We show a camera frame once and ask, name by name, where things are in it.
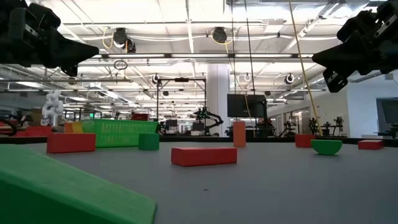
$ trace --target green basket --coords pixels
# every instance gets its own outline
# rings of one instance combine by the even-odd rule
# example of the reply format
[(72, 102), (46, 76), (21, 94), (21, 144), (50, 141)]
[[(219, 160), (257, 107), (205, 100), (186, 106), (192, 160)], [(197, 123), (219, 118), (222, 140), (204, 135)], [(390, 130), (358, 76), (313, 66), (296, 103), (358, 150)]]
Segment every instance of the green basket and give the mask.
[(155, 133), (157, 122), (91, 119), (82, 122), (84, 133), (96, 134), (96, 147), (138, 146), (140, 133)]

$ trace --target black screen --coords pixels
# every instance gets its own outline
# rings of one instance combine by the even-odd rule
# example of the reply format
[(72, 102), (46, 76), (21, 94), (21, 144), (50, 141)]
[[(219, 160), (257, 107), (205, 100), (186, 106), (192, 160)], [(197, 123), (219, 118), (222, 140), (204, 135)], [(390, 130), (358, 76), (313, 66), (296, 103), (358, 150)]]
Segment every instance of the black screen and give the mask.
[(386, 100), (381, 102), (384, 117), (389, 124), (398, 123), (398, 100)]
[(227, 104), (228, 104), (228, 117), (239, 117), (239, 118), (263, 118), (264, 115), (267, 116), (267, 111), (264, 114), (264, 106), (262, 102), (266, 102), (266, 98), (264, 95), (246, 95), (246, 99), (248, 100), (248, 107), (250, 111), (250, 116), (248, 113), (248, 107), (246, 106), (246, 100), (244, 99), (244, 95), (227, 95)]
[(194, 122), (192, 124), (192, 131), (203, 131), (205, 129), (204, 123)]
[(170, 127), (177, 127), (177, 120), (166, 120), (166, 125)]

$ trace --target red rectangular block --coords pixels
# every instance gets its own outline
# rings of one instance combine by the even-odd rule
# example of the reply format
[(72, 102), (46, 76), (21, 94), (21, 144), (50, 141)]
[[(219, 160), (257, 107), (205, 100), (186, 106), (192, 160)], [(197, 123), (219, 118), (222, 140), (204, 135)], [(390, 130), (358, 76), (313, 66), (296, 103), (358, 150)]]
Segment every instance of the red rectangular block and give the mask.
[(95, 151), (95, 134), (51, 133), (47, 138), (47, 153), (93, 151)]
[(362, 140), (358, 142), (358, 149), (379, 150), (383, 147), (383, 140)]
[(52, 132), (52, 127), (50, 126), (29, 126), (26, 127), (26, 131), (28, 133), (32, 133), (29, 136), (34, 136), (34, 137), (38, 137), (38, 136), (42, 136), (42, 137), (48, 137), (49, 134)]
[(172, 163), (180, 166), (203, 166), (230, 164), (238, 161), (234, 147), (175, 147), (172, 148)]
[(246, 123), (244, 121), (234, 122), (233, 141), (235, 147), (246, 147)]
[(296, 134), (295, 143), (296, 147), (312, 147), (311, 140), (315, 139), (314, 134)]

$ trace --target gray tabletop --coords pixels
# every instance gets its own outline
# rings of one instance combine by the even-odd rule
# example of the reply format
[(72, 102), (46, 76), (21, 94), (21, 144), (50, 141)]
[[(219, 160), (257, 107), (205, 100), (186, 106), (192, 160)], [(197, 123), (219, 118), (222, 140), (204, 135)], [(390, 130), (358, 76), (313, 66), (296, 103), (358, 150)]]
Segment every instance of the gray tabletop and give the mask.
[[(45, 154), (45, 144), (27, 146)], [(319, 156), (293, 143), (249, 143), (237, 164), (179, 167), (170, 163), (177, 146), (232, 144), (50, 157), (155, 199), (155, 224), (398, 223), (398, 149), (344, 145), (338, 156)]]

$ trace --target green ramp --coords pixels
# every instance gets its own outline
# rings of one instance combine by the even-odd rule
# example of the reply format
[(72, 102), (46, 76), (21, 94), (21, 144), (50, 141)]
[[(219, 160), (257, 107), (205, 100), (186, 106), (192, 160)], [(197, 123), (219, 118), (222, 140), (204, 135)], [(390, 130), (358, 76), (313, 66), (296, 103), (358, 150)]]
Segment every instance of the green ramp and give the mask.
[(0, 223), (151, 224), (154, 200), (17, 145), (0, 145)]

